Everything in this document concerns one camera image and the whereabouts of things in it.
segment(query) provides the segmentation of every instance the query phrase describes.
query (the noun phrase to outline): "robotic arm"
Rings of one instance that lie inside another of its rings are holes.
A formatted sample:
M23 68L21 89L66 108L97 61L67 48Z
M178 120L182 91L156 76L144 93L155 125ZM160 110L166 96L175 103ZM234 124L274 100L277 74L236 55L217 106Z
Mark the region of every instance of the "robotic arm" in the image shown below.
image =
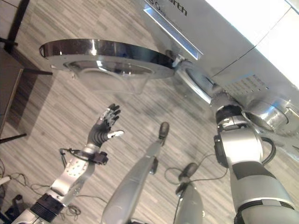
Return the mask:
M221 93L220 98L227 97ZM235 224L295 224L299 213L276 177L263 165L262 139L241 114L240 106L227 97L216 110L218 135L214 137L218 162L229 169L237 215Z
M66 164L64 172L13 224L50 223L59 215L61 210L79 194L85 181L93 174L95 164L107 163L107 154L100 152L100 147L110 138L124 134L123 131L110 132L120 112L119 106L115 104L105 110L89 132L87 145L82 150L68 150L73 158Z

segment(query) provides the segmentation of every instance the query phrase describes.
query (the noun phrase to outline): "wooden floor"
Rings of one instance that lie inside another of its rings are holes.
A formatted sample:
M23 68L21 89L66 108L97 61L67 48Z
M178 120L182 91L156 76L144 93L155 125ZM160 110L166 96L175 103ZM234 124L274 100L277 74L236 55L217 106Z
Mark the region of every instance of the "wooden floor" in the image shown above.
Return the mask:
M40 69L50 70L38 49L46 42L64 38L108 39L156 49L132 0L31 0L16 39L18 50ZM150 224L171 224L178 199L174 193L176 186L165 180L164 171L169 167L182 169L214 152L216 125L209 106L183 85L176 83L174 87L171 78L149 81L138 96L99 95L73 80L71 73L53 72L53 77L39 76L32 86L17 130L8 122L5 126L2 138L26 131L30 134L0 145L6 174L23 172L31 183L51 184L63 171L58 149L81 149L99 114L110 103L117 103L122 113L115 129L126 133L103 145L109 162L96 168L82 194L109 200L124 175L155 139L159 124L168 121L171 130L159 157L158 171L148 177L134 217ZM21 93L28 90L26 83L21 82ZM18 97L14 102L16 110L26 103L22 94ZM16 119L17 113L12 111L11 123ZM282 182L298 208L298 163L278 150L267 168ZM224 171L214 157L209 157L194 178L217 177ZM229 175L196 185L205 206L204 223L233 223ZM38 198L28 188L11 181L2 210L9 207L16 194L22 194L27 203ZM62 221L58 217L54 223L99 223L103 202L77 198L73 204L82 211L78 220L67 217Z

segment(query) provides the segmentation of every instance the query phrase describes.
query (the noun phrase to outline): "metal rim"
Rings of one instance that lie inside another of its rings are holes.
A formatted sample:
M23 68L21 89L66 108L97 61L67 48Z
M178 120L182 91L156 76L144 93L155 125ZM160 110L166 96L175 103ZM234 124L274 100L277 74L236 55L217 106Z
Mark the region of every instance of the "metal rim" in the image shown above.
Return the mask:
M66 39L48 42L40 47L41 56L49 59L62 58L61 62L57 62L55 67L57 69L65 69L67 58L70 56L82 56L85 58L94 58L98 60L106 57L115 58L116 61L124 60L126 63L139 64L143 62L142 66L147 65L155 73L166 73L159 75L159 77L170 77L173 75L173 60L159 52L139 47L132 44L114 42L97 39Z

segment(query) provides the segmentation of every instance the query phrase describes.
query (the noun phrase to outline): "wooden table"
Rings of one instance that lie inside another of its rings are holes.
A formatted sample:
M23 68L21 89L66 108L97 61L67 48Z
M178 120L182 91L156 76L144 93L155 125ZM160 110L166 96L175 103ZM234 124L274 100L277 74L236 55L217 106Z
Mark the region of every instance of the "wooden table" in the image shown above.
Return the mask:
M7 119L11 103L14 99L21 75L25 72L52 75L51 72L25 68L4 49L0 48L0 136ZM0 139L0 144L11 141L27 134Z

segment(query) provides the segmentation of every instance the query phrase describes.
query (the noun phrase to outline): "robot forearm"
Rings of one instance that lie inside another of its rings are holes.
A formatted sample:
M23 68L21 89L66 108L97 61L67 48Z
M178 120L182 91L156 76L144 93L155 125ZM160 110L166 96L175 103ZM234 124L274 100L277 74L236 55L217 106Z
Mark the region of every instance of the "robot forearm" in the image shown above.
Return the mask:
M264 167L261 138L241 109L229 105L216 116L215 152L218 162L230 171L235 224L298 223L299 213L283 185Z

